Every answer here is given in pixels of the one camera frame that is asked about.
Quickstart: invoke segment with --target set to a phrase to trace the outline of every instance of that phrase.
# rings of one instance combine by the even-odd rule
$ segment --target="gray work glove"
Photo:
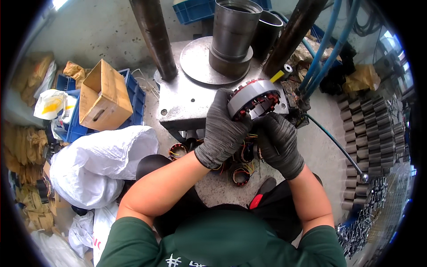
[[[194,153],[206,168],[220,166],[241,146],[252,129],[251,116],[247,114],[241,121],[231,121],[227,109],[227,93],[218,90],[206,116],[206,133],[204,142]]]
[[[264,160],[286,180],[294,179],[304,167],[296,147],[296,129],[283,116],[269,113],[257,122],[258,144]]]

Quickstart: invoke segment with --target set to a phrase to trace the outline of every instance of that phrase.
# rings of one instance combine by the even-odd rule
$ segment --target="white plastic bag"
[[[61,119],[70,123],[77,99],[64,91],[50,89],[40,94],[34,108],[34,117],[53,120],[63,110]]]
[[[53,80],[55,79],[55,75],[56,75],[56,64],[54,60],[49,64],[49,67],[47,68],[46,75],[44,76],[43,82],[34,93],[35,99],[38,99],[40,94],[43,93],[44,91],[51,89]]]
[[[46,261],[52,267],[90,267],[91,264],[79,258],[60,236],[51,237],[39,231],[31,232],[34,243],[39,247]]]
[[[68,242],[71,248],[81,257],[93,247],[94,239],[94,213],[88,211],[85,215],[76,215],[68,232]]]
[[[103,208],[121,193],[123,179],[135,180],[139,161],[158,153],[149,126],[129,126],[83,136],[52,157],[50,179],[70,204]]]
[[[94,219],[94,266],[96,266],[104,251],[111,226],[116,221],[119,205],[114,202],[104,208],[95,209]]]

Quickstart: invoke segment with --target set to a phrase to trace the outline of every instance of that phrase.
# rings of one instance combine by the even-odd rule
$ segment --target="circular metal plate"
[[[214,70],[209,64],[212,36],[196,39],[184,47],[179,59],[181,68],[190,78],[211,85],[226,85],[241,80],[248,70],[237,78],[230,78]]]

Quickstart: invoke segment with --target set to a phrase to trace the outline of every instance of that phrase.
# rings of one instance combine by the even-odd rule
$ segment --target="person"
[[[194,151],[173,162],[161,155],[141,160],[97,267],[346,266],[330,202],[297,150],[295,127],[276,113],[234,122],[227,97],[216,93],[204,143]],[[249,208],[208,208],[194,185],[233,155],[252,127],[265,162],[285,180],[276,186],[268,178]],[[290,242],[301,231],[295,248]]]

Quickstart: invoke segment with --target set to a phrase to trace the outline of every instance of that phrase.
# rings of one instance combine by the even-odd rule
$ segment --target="yellow label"
[[[52,101],[49,101],[48,103],[46,103],[46,105],[44,106],[44,109],[41,113],[46,114],[48,112],[56,111],[58,109],[58,107],[61,105],[62,105],[61,100],[53,99]]]

